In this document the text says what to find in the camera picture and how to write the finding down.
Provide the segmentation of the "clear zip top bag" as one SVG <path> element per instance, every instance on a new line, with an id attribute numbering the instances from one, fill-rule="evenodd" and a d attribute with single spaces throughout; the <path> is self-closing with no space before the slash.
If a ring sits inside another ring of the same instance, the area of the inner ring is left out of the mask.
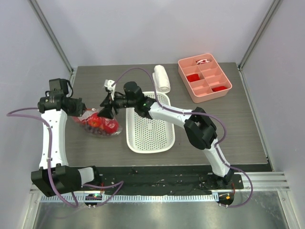
<path id="1" fill-rule="evenodd" d="M 85 132 L 96 137 L 111 137 L 119 135 L 122 128 L 118 121 L 104 117 L 98 117 L 97 109 L 85 110 L 82 116 L 72 116 L 72 120 Z"/>

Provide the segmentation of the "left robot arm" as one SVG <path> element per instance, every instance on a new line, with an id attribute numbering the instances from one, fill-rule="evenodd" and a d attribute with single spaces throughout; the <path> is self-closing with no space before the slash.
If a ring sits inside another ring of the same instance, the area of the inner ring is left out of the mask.
<path id="1" fill-rule="evenodd" d="M 95 166 L 77 169 L 68 165 L 65 127 L 69 116 L 85 112 L 82 99 L 74 99 L 69 80 L 52 79 L 50 89 L 38 102 L 43 121 L 43 150 L 39 169 L 31 173 L 33 184 L 47 197 L 79 191 L 85 184 L 97 190 L 102 183 Z"/>

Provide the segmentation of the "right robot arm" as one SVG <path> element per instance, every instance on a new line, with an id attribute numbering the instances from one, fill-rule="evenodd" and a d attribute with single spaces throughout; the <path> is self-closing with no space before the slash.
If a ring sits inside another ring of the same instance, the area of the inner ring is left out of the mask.
<path id="1" fill-rule="evenodd" d="M 159 100 L 146 96 L 136 82 L 127 82 L 124 93 L 115 90 L 113 80 L 104 82 L 107 96 L 100 104 L 102 110 L 99 117 L 112 119 L 119 109 L 132 109 L 146 119 L 161 120 L 183 128 L 190 144 L 202 150 L 208 159 L 213 173 L 212 181 L 220 188 L 231 185 L 234 169 L 225 159 L 219 147 L 221 142 L 216 133 L 214 116 L 207 114 L 202 108 L 185 110 L 161 104 Z"/>

